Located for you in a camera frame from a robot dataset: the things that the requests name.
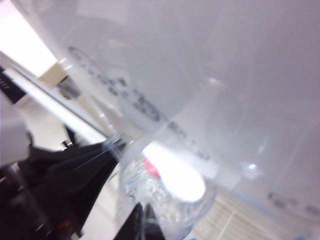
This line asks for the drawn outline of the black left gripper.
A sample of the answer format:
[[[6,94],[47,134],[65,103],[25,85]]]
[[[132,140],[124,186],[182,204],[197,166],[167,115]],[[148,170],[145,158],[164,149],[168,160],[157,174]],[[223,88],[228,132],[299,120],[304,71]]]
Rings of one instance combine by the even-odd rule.
[[[78,240],[121,148],[107,141],[62,151],[32,147],[32,190],[17,164],[1,167],[0,238]]]

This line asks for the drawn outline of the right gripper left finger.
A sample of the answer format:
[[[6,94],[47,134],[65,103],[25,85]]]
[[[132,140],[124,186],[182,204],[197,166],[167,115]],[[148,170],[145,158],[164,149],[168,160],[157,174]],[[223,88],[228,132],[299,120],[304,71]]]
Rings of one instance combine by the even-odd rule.
[[[145,240],[145,213],[137,203],[122,226],[123,240]]]

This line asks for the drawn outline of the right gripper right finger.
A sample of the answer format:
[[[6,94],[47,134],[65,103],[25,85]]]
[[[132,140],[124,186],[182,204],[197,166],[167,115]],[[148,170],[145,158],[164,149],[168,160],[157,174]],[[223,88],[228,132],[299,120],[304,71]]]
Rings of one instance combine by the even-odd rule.
[[[153,207],[148,203],[144,212],[144,239],[165,240]]]

